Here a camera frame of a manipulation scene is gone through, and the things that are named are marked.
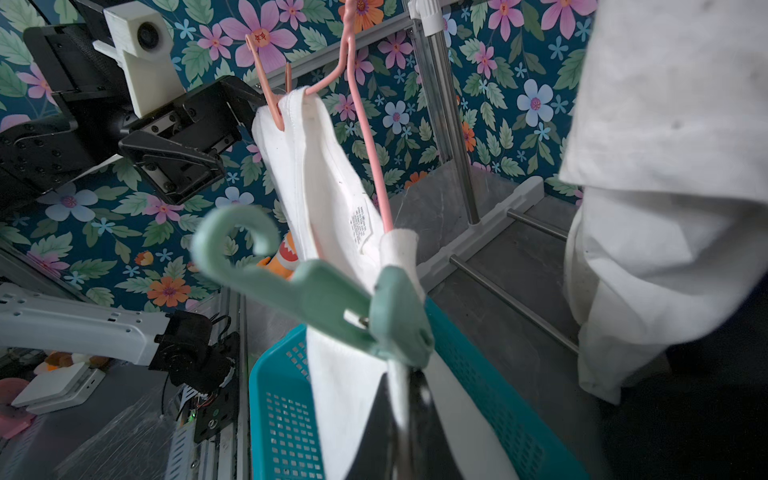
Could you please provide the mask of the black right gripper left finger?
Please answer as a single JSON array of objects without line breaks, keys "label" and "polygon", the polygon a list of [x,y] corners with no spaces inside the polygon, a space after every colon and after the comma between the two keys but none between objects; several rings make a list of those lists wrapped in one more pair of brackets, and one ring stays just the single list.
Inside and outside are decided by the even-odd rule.
[{"label": "black right gripper left finger", "polygon": [[390,402],[388,375],[383,374],[347,480],[394,478],[397,428]]}]

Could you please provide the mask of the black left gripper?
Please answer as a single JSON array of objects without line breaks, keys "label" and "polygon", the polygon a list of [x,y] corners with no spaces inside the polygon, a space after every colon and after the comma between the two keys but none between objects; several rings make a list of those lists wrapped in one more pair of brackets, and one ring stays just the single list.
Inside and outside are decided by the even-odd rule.
[{"label": "black left gripper", "polygon": [[25,25],[36,85],[58,113],[23,125],[23,200],[30,203],[128,159],[169,204],[224,176],[263,95],[225,76],[186,89],[172,64],[161,14],[139,1],[78,1],[77,23]]}]

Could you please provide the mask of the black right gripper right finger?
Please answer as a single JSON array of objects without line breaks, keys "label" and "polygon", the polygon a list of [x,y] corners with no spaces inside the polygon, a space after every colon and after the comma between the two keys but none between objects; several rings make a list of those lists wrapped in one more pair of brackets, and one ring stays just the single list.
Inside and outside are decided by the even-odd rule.
[{"label": "black right gripper right finger", "polygon": [[421,370],[413,370],[408,376],[408,413],[408,478],[463,479]]}]

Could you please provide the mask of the mint green clothespin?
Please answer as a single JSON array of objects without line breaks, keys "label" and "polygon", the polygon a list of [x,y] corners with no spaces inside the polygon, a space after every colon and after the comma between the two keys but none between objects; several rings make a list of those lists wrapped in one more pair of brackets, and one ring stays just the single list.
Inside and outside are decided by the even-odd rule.
[{"label": "mint green clothespin", "polygon": [[404,269],[384,267],[368,293],[319,259],[301,263],[290,279],[259,266],[239,268],[223,253],[226,234],[236,226],[251,234],[259,255],[280,244],[278,228],[259,208],[217,209],[203,218],[191,243],[201,273],[368,355],[413,368],[428,365],[435,341],[424,303]]}]

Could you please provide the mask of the white garment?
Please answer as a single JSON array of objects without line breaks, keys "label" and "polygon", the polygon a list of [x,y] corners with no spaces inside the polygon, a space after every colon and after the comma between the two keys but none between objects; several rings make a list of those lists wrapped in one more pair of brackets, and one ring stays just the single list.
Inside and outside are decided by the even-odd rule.
[{"label": "white garment", "polygon": [[603,1],[559,177],[583,390],[619,404],[767,271],[767,5]]},{"label": "white garment", "polygon": [[342,479],[351,473],[388,369],[385,360],[361,348],[364,330],[352,319],[364,310],[352,301],[371,299],[388,266],[403,272],[405,285],[423,298],[415,270],[418,237],[384,229],[316,94],[295,90],[278,107],[282,126],[261,108],[252,132],[293,236],[299,258],[293,279],[303,279],[308,267],[316,272],[308,291],[291,294],[289,302],[326,318],[324,327],[308,327],[308,368],[325,473]]}]

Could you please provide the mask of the pink wire hanger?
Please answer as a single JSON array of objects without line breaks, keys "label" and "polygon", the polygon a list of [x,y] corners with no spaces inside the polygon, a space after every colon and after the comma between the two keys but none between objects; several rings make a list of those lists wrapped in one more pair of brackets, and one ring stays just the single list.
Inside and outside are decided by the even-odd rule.
[{"label": "pink wire hanger", "polygon": [[374,136],[369,125],[368,115],[365,112],[364,102],[358,90],[355,78],[355,61],[357,48],[354,25],[356,11],[356,4],[354,2],[347,1],[345,3],[342,19],[343,30],[340,39],[338,64],[321,81],[310,87],[307,87],[305,89],[305,93],[307,95],[317,94],[323,88],[328,87],[334,80],[340,79],[343,72],[347,73],[350,95],[354,103],[356,115],[360,122],[361,133],[365,143],[371,173],[373,175],[373,183],[378,198],[379,212],[383,222],[383,229],[385,233],[388,233],[394,229],[394,225],[386,190],[386,183],[380,164],[379,155],[376,150]]}]

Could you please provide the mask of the small salmon clothespin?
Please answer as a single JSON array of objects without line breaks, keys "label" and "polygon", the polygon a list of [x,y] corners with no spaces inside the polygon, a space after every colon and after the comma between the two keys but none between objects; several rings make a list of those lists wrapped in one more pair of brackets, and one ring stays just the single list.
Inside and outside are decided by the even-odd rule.
[{"label": "small salmon clothespin", "polygon": [[273,92],[268,78],[266,71],[263,67],[263,64],[261,62],[260,56],[258,54],[258,48],[256,45],[256,39],[253,34],[249,34],[246,36],[245,43],[253,57],[254,61],[254,68],[256,70],[257,78],[259,80],[259,85],[262,91],[262,94],[266,100],[267,106],[269,108],[270,114],[275,122],[275,125],[278,130],[281,132],[285,131],[285,122],[283,115],[281,113],[281,110],[279,108],[279,98],[278,96]]}]

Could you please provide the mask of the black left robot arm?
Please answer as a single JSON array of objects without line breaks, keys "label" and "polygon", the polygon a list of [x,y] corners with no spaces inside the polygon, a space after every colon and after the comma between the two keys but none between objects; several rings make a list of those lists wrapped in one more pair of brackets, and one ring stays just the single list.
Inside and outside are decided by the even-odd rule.
[{"label": "black left robot arm", "polygon": [[272,1],[1,5],[1,242],[72,300],[1,288],[1,341],[82,351],[216,390],[232,371],[185,307],[215,285],[190,248],[226,206],[269,212],[250,129],[267,62],[297,45]]}]

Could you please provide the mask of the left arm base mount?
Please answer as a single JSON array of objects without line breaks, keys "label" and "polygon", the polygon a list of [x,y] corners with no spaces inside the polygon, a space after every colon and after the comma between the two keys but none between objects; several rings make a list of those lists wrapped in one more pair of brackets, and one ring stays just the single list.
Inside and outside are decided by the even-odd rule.
[{"label": "left arm base mount", "polygon": [[186,385],[204,398],[194,403],[194,440],[209,440],[237,419],[240,336],[226,330],[210,344],[218,320],[193,312],[176,311],[163,334],[155,337],[158,349],[149,368],[166,372],[172,384]]}]

